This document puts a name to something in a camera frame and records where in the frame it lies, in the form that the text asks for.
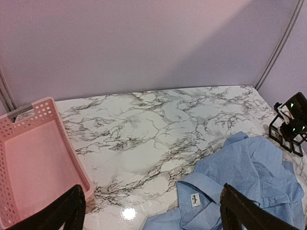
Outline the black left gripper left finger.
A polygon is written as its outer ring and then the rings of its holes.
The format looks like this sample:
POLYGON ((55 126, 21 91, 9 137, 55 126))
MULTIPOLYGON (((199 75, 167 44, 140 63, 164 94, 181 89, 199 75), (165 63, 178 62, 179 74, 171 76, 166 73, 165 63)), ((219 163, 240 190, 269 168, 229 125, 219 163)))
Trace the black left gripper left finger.
POLYGON ((46 208, 9 227, 11 230, 82 230, 86 201, 79 184, 57 198, 46 208))

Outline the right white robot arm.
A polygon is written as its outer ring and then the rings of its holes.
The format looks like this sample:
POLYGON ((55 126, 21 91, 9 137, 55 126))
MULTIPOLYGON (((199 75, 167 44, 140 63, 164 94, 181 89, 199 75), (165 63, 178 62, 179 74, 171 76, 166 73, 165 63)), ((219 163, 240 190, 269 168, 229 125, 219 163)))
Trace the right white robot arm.
POLYGON ((307 99, 302 92, 296 93, 284 104, 277 102, 274 110, 284 121, 279 131, 286 141, 307 133, 307 99))

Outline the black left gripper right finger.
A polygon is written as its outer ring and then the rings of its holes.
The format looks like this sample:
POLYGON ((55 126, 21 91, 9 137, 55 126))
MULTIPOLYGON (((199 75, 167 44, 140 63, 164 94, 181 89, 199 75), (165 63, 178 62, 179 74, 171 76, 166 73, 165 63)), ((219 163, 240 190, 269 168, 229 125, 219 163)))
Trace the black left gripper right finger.
POLYGON ((220 195, 224 230, 295 230, 296 227, 267 213, 229 184, 220 195))

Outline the blue shirt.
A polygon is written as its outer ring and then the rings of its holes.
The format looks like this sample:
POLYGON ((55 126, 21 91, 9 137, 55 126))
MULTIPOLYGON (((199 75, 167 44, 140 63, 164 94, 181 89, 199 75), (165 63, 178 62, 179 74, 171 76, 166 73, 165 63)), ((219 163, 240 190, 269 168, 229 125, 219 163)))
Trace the blue shirt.
POLYGON ((220 230, 220 195, 229 184, 277 218, 305 227, 304 191, 291 162, 264 137, 238 132, 177 182, 178 208, 149 217, 146 230, 220 230))

